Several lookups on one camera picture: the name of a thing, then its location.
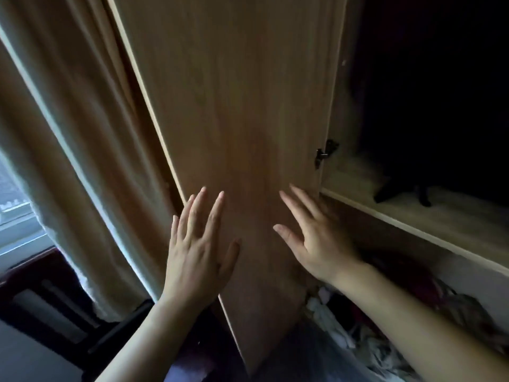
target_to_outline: left hand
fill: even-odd
[[[162,300],[183,304],[200,313],[219,295],[230,279],[239,256],[240,240],[234,240],[220,262],[217,241],[225,192],[216,199],[205,227],[203,202],[207,195],[204,187],[185,204],[180,216],[173,217],[169,241],[166,280]]]

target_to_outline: metal hinge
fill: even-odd
[[[339,143],[334,140],[327,140],[325,143],[325,151],[322,149],[317,150],[317,156],[315,157],[315,168],[318,170],[320,168],[320,164],[323,159],[327,159],[330,157],[332,153],[334,153],[339,147]]]

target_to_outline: right hand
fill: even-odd
[[[304,190],[290,185],[301,202],[280,191],[279,195],[300,225],[304,241],[288,227],[274,225],[297,260],[314,277],[340,288],[343,274],[361,262],[350,238],[339,220],[322,203],[317,203]]]

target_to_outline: wooden door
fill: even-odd
[[[226,191],[242,238],[220,295],[253,371],[299,317],[302,269],[272,230],[289,182],[318,193],[346,0],[108,0],[183,199]]]

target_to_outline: curtain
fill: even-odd
[[[0,0],[0,157],[96,305],[162,291],[174,208],[103,0]]]

